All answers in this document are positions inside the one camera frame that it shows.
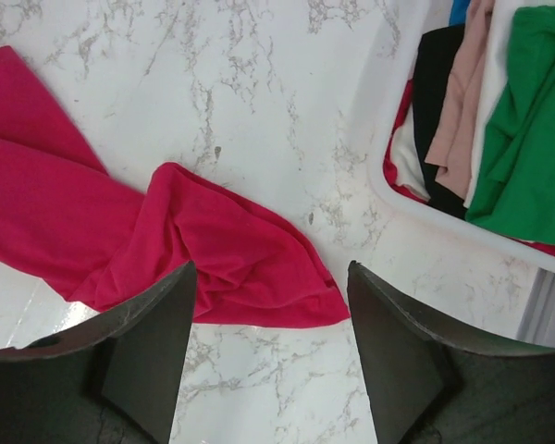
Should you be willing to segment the white t shirt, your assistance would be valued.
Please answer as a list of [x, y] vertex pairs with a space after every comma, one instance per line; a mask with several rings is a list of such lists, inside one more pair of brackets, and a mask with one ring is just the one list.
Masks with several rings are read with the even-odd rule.
[[[479, 105], [476, 114], [474, 146], [471, 161], [472, 177], [468, 186], [466, 197], [462, 206], [467, 209], [474, 200], [475, 188], [479, 182], [483, 165], [486, 125], [491, 117], [501, 90], [506, 82], [506, 45], [511, 31], [512, 15], [515, 9], [510, 1], [494, 1], [495, 6], [490, 23], [487, 39], [486, 64], [482, 79]], [[422, 36], [429, 31], [419, 34], [416, 47], [411, 51], [410, 74], [406, 83], [403, 96], [410, 93], [413, 106], [413, 71], [417, 50]]]

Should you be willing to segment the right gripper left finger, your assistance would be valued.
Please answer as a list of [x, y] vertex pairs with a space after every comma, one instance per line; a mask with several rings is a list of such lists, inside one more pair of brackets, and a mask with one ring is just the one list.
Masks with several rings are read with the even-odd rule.
[[0, 443], [167, 443], [196, 296], [193, 263], [74, 327], [0, 350]]

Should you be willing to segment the white plastic laundry basket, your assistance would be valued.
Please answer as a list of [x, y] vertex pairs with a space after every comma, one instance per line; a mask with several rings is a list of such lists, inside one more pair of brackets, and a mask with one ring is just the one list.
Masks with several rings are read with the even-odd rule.
[[448, 231], [452, 235], [555, 274], [555, 256], [542, 252], [530, 244], [500, 236], [457, 217], [444, 214], [401, 195], [389, 186], [385, 179], [383, 163], [405, 86], [406, 82], [402, 81], [379, 89], [373, 82], [368, 82], [360, 85], [355, 95], [354, 106], [358, 113], [355, 122], [362, 130], [369, 132], [362, 138], [362, 142], [368, 154], [367, 176], [374, 194], [393, 209], [421, 223]]

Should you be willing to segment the blue t shirt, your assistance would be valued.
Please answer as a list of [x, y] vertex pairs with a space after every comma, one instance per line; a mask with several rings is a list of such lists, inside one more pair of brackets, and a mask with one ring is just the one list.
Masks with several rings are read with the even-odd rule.
[[466, 22], [468, 7], [471, 0], [453, 0], [451, 2], [449, 25], [458, 26]]

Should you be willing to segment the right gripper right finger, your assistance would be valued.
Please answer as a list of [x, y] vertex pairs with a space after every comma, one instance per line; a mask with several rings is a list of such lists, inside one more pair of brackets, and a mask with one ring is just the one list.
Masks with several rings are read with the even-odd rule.
[[381, 443], [555, 443], [555, 349], [466, 324], [351, 262], [347, 292]]

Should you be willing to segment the pink red t shirt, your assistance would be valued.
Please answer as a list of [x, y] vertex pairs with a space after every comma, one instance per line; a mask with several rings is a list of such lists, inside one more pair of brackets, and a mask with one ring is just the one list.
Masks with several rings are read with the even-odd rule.
[[167, 162], [110, 177], [23, 59], [0, 48], [0, 262], [103, 312], [196, 265], [194, 318], [325, 327], [348, 307], [313, 244], [263, 206]]

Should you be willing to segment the black t shirt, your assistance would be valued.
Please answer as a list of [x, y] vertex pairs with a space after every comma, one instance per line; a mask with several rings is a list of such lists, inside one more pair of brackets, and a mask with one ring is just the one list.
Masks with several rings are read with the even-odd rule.
[[428, 205], [461, 220], [466, 212], [463, 201], [436, 183], [438, 168], [426, 162], [426, 154], [438, 127], [450, 69], [463, 35], [462, 24], [425, 33], [413, 71], [413, 134], [425, 189], [430, 196]]

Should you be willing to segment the green t shirt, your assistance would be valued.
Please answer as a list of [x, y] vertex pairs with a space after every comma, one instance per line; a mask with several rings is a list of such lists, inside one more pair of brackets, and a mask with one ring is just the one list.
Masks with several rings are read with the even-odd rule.
[[555, 6], [518, 8], [466, 220], [555, 246]]

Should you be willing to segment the beige t shirt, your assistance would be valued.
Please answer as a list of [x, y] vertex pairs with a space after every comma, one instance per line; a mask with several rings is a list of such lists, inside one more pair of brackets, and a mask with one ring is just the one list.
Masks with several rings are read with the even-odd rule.
[[487, 39], [495, 2], [472, 1], [461, 45], [448, 78], [438, 127], [425, 161], [438, 168], [436, 183], [466, 197], [472, 177], [476, 114], [486, 64]]

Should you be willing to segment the red garment in basket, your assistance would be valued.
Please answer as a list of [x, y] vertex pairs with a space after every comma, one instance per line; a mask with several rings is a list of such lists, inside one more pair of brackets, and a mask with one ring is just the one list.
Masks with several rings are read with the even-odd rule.
[[429, 201], [430, 196], [426, 190], [414, 141], [410, 93], [405, 94], [401, 99], [385, 154], [383, 172], [388, 185], [395, 192], [417, 202]]

